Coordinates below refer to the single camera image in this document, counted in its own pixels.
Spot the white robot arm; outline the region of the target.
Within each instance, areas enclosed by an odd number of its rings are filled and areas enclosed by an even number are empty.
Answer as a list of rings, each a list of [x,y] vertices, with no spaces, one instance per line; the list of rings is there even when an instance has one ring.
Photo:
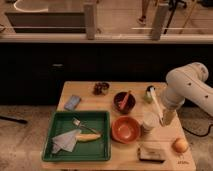
[[[167,73],[167,86],[161,93],[164,125],[172,122],[174,111],[179,109],[186,99],[213,116],[213,88],[205,83],[208,76],[207,67],[200,62],[193,62]]]

